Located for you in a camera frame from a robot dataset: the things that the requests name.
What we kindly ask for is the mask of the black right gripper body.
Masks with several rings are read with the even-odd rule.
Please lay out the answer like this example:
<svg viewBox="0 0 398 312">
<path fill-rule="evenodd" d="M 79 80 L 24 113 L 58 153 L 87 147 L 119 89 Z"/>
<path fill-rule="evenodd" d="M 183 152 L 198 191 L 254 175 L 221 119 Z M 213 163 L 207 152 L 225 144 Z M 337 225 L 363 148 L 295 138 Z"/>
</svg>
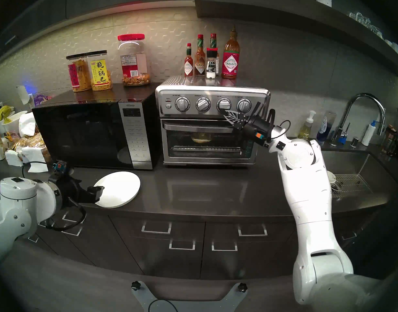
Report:
<svg viewBox="0 0 398 312">
<path fill-rule="evenodd" d="M 275 126 L 275 110 L 270 109 L 267 118 L 260 116 L 264 110 L 261 102 L 257 102 L 249 116 L 248 123 L 242 129 L 245 135 L 260 146 L 268 146 L 272 141 L 272 132 Z"/>
</svg>

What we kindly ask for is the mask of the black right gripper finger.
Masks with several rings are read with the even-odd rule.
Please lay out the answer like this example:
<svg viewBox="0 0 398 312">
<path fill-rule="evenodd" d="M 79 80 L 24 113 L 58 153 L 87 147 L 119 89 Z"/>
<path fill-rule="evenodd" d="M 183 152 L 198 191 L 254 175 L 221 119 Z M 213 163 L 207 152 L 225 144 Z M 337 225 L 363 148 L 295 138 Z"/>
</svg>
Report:
<svg viewBox="0 0 398 312">
<path fill-rule="evenodd" d="M 225 120 L 249 120 L 249 116 L 232 110 L 220 110 L 220 113 L 223 115 Z"/>
<path fill-rule="evenodd" d="M 242 130 L 248 123 L 248 116 L 224 116 L 224 118 L 237 130 Z"/>
</svg>

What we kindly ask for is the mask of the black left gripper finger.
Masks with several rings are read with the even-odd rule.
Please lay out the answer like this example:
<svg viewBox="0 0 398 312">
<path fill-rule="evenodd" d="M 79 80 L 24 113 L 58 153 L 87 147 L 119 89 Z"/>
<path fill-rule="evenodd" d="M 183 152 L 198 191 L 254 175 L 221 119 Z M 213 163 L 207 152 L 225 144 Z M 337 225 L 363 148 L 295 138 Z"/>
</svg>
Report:
<svg viewBox="0 0 398 312">
<path fill-rule="evenodd" d="M 104 186 L 90 186 L 88 187 L 88 203 L 97 203 L 103 193 Z"/>
</svg>

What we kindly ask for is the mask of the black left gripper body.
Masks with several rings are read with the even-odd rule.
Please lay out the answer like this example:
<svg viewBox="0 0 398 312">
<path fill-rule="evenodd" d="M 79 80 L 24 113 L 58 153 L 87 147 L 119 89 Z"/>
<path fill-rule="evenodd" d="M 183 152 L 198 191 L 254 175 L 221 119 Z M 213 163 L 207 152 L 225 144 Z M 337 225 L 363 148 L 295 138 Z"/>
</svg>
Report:
<svg viewBox="0 0 398 312">
<path fill-rule="evenodd" d="M 76 203 L 93 203 L 93 194 L 80 186 L 81 180 L 69 175 L 55 175 L 54 183 L 59 189 L 62 197 L 62 206 L 72 206 L 71 198 Z"/>
</svg>

